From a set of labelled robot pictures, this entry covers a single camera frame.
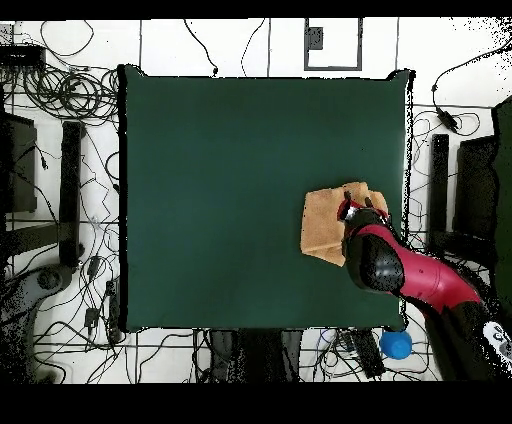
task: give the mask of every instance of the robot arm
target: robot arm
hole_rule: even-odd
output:
[[[369,199],[363,206],[345,193],[338,219],[345,223],[343,252],[352,280],[365,290],[403,297],[422,311],[444,380],[512,379],[512,342],[495,305],[482,299],[485,284],[409,250],[389,216]]]

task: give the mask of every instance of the blue ball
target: blue ball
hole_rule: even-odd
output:
[[[405,359],[412,352],[412,339],[406,331],[383,331],[379,345],[382,353],[392,359]]]

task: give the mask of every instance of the white tile floor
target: white tile floor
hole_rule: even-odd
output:
[[[314,76],[314,77],[364,77],[386,78],[395,69],[414,69],[417,72],[414,81],[413,101],[414,114],[418,116],[414,124],[414,134],[417,136],[421,151],[416,170],[412,172],[411,189],[421,187],[426,178],[417,170],[428,173],[428,148],[432,133],[426,136],[421,134],[439,125],[436,116],[429,111],[432,107],[431,86],[435,78],[444,70],[462,63],[484,51],[500,46],[510,34],[500,32],[499,25],[493,20],[483,18],[468,20],[465,18],[365,18],[363,32],[363,70],[361,72],[305,72],[304,71],[304,21],[302,19],[269,19],[251,18],[245,20],[190,20],[191,29],[207,47],[213,63],[219,68],[218,75],[243,77],[244,71],[248,77],[270,76]],[[140,65],[148,75],[212,75],[212,66],[206,60],[203,48],[190,36],[181,20],[151,20],[151,21],[89,21],[94,29],[94,37],[90,45],[73,57],[64,60],[73,65],[88,65],[114,69],[120,63]],[[251,44],[243,60],[241,58],[246,49],[247,41],[254,30]],[[15,27],[15,41],[41,42],[41,22],[18,22]],[[91,29],[83,21],[49,22],[44,26],[44,37],[48,45],[57,53],[68,54],[80,49],[90,38]],[[512,53],[480,61],[458,69],[439,82],[436,100],[439,105],[452,105],[447,110],[452,114],[477,114],[480,118],[480,127],[473,137],[490,135],[493,133],[490,107],[503,101],[512,94],[511,66]],[[47,60],[56,67],[62,65],[48,54]],[[55,156],[60,157],[60,141],[62,127],[59,120],[46,115],[33,106],[23,94],[16,94],[13,111],[17,115],[35,120],[38,130],[39,147]],[[465,133],[470,133],[477,127],[474,115],[461,116]],[[446,133],[442,127],[436,133]],[[450,172],[455,172],[455,152],[464,137],[450,134]],[[96,182],[87,184],[82,189],[83,204],[80,237],[86,248],[85,257],[100,245],[104,231],[110,236],[110,247],[117,249],[118,239],[113,231],[116,230],[118,219],[118,197],[112,189],[109,178],[103,171],[101,161],[111,153],[118,150],[116,130],[111,123],[101,127],[89,127],[88,136],[82,141],[84,164],[82,166],[82,182],[96,177]],[[48,169],[43,170],[36,166],[36,184],[47,196],[54,212],[59,206],[60,161],[46,155]],[[117,158],[110,163],[110,170],[117,172]],[[453,197],[456,177],[451,178],[449,186],[448,216],[453,215]],[[411,201],[410,228],[420,230],[425,225],[426,188],[415,190]],[[419,211],[418,201],[423,204]],[[38,194],[38,208],[35,213],[19,213],[9,216],[9,223],[13,228],[34,225],[37,221],[52,220],[49,210]],[[91,225],[92,221],[113,221],[107,227]],[[14,258],[14,272],[25,267],[35,253],[26,253]],[[108,256],[111,252],[105,246],[99,251],[100,255]],[[53,262],[57,258],[56,249],[38,256],[31,266],[43,265]],[[119,264],[112,262],[112,273],[118,275]],[[110,269],[97,279],[96,285],[99,295],[95,295],[98,302],[105,289]],[[55,321],[70,322],[80,330],[84,320],[85,305],[79,293],[78,277],[75,276],[71,285],[57,296],[49,298],[43,304],[36,321],[36,334],[43,333]],[[65,305],[50,307],[68,302]],[[409,315],[423,325],[422,316],[418,310],[408,306]],[[192,338],[187,337],[190,330],[162,330],[149,329],[138,335],[127,335],[126,340],[117,348],[117,355],[106,363],[107,371],[101,377],[101,383],[129,383],[140,378],[141,382],[182,382],[189,378],[191,373]],[[409,326],[409,332],[414,342],[418,344],[419,352],[403,361],[386,359],[386,365],[395,370],[413,369],[423,370],[428,355],[425,353],[425,333],[421,326],[414,322]],[[158,346],[165,336],[180,334],[182,337],[171,336],[165,339],[164,347],[147,363],[146,359],[155,354]],[[316,358],[316,349],[325,347],[325,342],[318,343],[319,329],[309,329],[305,332],[300,362],[309,365]],[[95,336],[96,343],[105,343],[106,337],[102,328]],[[94,375],[91,373],[102,364],[112,352],[90,351],[85,353],[84,340],[74,335],[72,331],[55,325],[50,335],[44,337],[36,346],[40,351],[39,358],[44,360],[52,355],[50,362],[60,365],[66,370],[65,383],[85,383],[101,375],[102,367]],[[204,369],[208,365],[208,351],[201,349],[199,354],[200,366]],[[437,370],[432,365],[432,372],[426,372],[416,377],[421,380],[433,380]],[[331,371],[340,374],[341,365],[333,367]],[[301,369],[301,376],[305,380],[312,379],[310,368]],[[394,374],[387,373],[384,380],[392,379]],[[403,378],[395,375],[397,380]],[[349,376],[338,380],[355,380]]]

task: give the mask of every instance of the white floor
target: white floor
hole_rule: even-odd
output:
[[[345,76],[365,78],[386,78],[395,69],[413,69],[416,71],[413,90],[413,112],[421,116],[414,124],[414,133],[417,136],[421,150],[412,172],[411,189],[422,187],[427,178],[418,171],[428,174],[428,145],[432,136],[431,131],[439,125],[432,105],[431,87],[437,76],[448,68],[458,65],[480,53],[493,50],[510,37],[504,33],[496,22],[482,19],[464,18],[365,18],[363,35],[363,57],[361,72],[305,72],[304,71],[304,20],[303,19],[269,19],[254,18],[246,20],[192,20],[188,21],[191,29],[199,40],[207,47],[211,60],[219,68],[218,76],[326,76],[339,78]],[[73,65],[99,66],[114,69],[120,63],[140,65],[148,75],[212,75],[212,65],[208,62],[203,48],[187,32],[182,20],[152,20],[152,21],[89,21],[94,28],[94,37],[90,45],[73,57],[63,57]],[[243,67],[241,58],[247,42],[254,30],[251,44],[244,57]],[[15,27],[15,41],[41,42],[41,22],[21,22]],[[44,37],[48,45],[57,53],[67,54],[79,50],[90,38],[91,31],[83,21],[49,22],[44,27]],[[490,108],[505,100],[512,94],[511,65],[512,53],[493,56],[477,63],[457,69],[445,75],[438,83],[436,102],[446,105],[451,114],[465,114],[461,116],[463,133],[476,132],[471,136],[479,137],[493,134]],[[57,60],[48,54],[47,60],[54,66],[62,67]],[[22,94],[15,94],[13,112],[35,120],[38,130],[38,146],[55,158],[60,157],[60,142],[62,127],[55,119],[37,109],[29,109],[31,102]],[[480,119],[477,128],[475,115]],[[435,133],[447,133],[439,127]],[[118,196],[112,189],[111,182],[103,170],[101,161],[118,150],[119,141],[116,130],[110,123],[100,127],[88,128],[89,136],[83,140],[82,153],[85,155],[82,166],[83,182],[96,177],[96,182],[87,184],[82,189],[84,208],[80,235],[86,247],[85,258],[91,252],[95,233],[103,236],[106,230],[110,234],[110,248],[117,249],[118,239],[113,230],[117,226]],[[450,133],[450,173],[456,171],[455,153],[463,136]],[[59,178],[60,164],[58,159],[46,155],[48,169],[36,166],[36,184],[45,193],[52,209],[58,211],[59,206]],[[109,164],[113,175],[117,172],[117,157]],[[453,214],[453,193],[456,176],[450,179],[448,213]],[[415,190],[412,196],[415,200],[410,203],[410,228],[421,230],[425,225],[424,217],[426,206],[426,187]],[[96,222],[89,222],[87,216]],[[35,225],[41,221],[52,222],[51,215],[38,194],[38,208],[35,213],[20,213],[8,217],[13,228]],[[14,258],[14,272],[19,272],[32,259],[37,251],[26,253]],[[108,256],[110,252],[105,246],[100,255]],[[43,265],[55,261],[57,249],[50,250],[34,259],[31,266]],[[118,275],[119,264],[113,261],[113,273]],[[99,302],[105,289],[109,272],[106,272],[96,281]],[[79,331],[83,327],[86,305],[77,296],[79,290],[78,278],[75,276],[70,287],[57,296],[48,299],[42,306],[36,321],[36,334],[42,334],[55,321],[69,322]],[[64,303],[49,311],[51,306]],[[408,314],[423,325],[421,314],[412,306],[407,307]],[[100,325],[95,338],[96,343],[106,342],[104,331]],[[409,328],[414,342],[424,342],[425,333],[421,326],[411,322]],[[170,336],[164,341],[164,347],[159,350],[151,360],[143,361],[155,354],[158,346],[165,336],[178,333],[182,337]],[[84,352],[84,340],[76,336],[71,330],[60,324],[52,327],[49,334],[36,346],[41,360],[49,358],[50,363],[57,364],[66,370],[65,383],[85,383],[89,378],[101,375],[100,365],[112,354],[100,350]],[[133,383],[135,376],[143,383],[147,382],[182,382],[189,378],[192,360],[191,330],[161,330],[149,329],[140,334],[129,334],[118,348],[119,355],[107,362],[108,370],[102,377],[101,383]],[[309,329],[305,332],[302,341],[301,365],[311,365],[318,355],[317,349],[326,347],[326,343],[319,343],[320,329]],[[388,368],[394,370],[423,371],[426,368],[428,355],[426,345],[417,343],[415,351],[403,361],[386,359]],[[202,348],[199,354],[199,364],[202,369],[209,365],[208,350]],[[408,374],[421,380],[434,380],[439,378],[430,355],[430,368],[422,374]],[[92,376],[91,373],[98,367],[99,370]],[[341,374],[348,371],[341,365],[333,366],[330,372]],[[320,380],[321,373],[317,373],[316,380]],[[301,377],[312,380],[310,368],[301,369]],[[362,373],[358,374],[363,381],[366,379]],[[402,375],[391,372],[383,376],[383,380],[404,379]],[[356,380],[351,375],[345,378],[333,378],[332,381]]]

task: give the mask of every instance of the green table surface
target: green table surface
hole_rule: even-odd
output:
[[[128,329],[400,324],[396,298],[303,255],[300,233],[306,192],[352,181],[399,229],[408,71],[126,78]]]

